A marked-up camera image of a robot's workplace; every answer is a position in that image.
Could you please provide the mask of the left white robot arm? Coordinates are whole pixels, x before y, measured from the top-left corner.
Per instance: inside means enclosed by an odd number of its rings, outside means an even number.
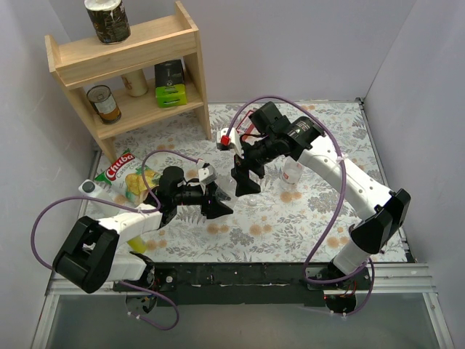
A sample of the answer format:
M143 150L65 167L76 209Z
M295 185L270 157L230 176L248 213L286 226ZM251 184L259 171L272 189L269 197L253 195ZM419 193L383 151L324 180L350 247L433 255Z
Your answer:
M193 182L185 180L181 168L165 168L155 196L161 203L157 212L151 211L153 204L147 199L137 212L99 220L79 218L52 263L53 271L88 294L107 281L126 281L140 291L148 290L155 283L154 262L141 252L117 254L117 248L167 225L178 206L199 206L201 214L213 220L232 214L237 200L233 183L217 176L210 165L200 168Z

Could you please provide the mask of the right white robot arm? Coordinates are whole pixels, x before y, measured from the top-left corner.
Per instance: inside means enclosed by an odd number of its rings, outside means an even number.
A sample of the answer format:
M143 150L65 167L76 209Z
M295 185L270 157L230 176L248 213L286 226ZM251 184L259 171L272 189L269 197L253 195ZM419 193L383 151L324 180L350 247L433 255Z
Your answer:
M217 135L217 146L235 152L232 178L237 197L259 193L261 187L250 178L253 172L264 177L264 166L280 156L292 158L312 170L339 192L332 226L344 202L355 210L360 222L350 231L350 240L332 259L328 279L307 278L309 284L332 284L347 288L368 258L378 254L402 227L411 195L404 189L393 191L374 180L341 151L335 136L308 111L289 121L269 96L267 103L249 115L258 131L254 144L243 141L234 123Z

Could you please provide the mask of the clear plastic bottle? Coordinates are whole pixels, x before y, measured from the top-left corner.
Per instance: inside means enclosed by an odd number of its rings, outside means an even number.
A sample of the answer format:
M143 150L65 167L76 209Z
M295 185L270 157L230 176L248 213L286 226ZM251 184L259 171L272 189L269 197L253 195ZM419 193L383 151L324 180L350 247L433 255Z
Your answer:
M223 204L233 209L238 202L238 197L235 195L236 181L229 175L219 175L216 184L231 193L231 202L223 202Z

